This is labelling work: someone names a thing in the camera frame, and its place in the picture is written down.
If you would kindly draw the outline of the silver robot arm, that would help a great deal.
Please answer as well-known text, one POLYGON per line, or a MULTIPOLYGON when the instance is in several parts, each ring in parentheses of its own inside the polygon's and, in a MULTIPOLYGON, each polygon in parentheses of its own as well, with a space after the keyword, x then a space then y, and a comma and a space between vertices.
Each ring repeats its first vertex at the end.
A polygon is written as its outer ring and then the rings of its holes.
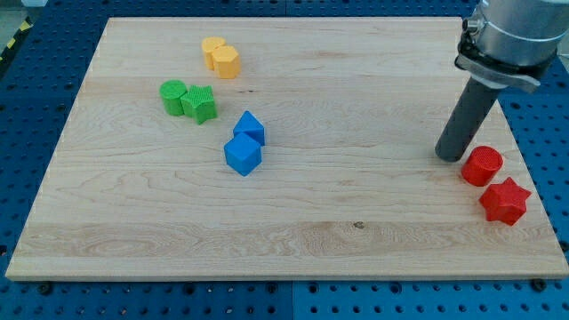
POLYGON ((457 68, 493 88, 535 92, 568 31, 568 0, 481 0, 462 22, 457 68))

